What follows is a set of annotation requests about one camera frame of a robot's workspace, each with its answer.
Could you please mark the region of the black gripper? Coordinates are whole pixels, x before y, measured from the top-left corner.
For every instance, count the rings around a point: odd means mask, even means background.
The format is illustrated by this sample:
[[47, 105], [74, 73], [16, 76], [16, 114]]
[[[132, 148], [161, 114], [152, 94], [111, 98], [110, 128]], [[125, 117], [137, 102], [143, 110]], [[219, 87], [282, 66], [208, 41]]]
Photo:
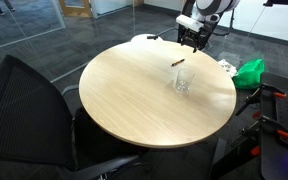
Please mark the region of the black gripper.
[[197, 50], [202, 50], [206, 46], [212, 32], [213, 27], [210, 24], [205, 24], [198, 32], [180, 25], [177, 42], [180, 43], [181, 46], [191, 46], [193, 48], [193, 53], [196, 53]]

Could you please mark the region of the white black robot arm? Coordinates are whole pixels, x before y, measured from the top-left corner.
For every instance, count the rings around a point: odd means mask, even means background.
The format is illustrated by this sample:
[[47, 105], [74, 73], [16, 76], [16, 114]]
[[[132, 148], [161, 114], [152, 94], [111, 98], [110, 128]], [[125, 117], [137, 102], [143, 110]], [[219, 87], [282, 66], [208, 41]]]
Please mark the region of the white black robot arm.
[[181, 14], [177, 42], [188, 45], [193, 52], [202, 50], [225, 12], [234, 12], [240, 0], [186, 0]]

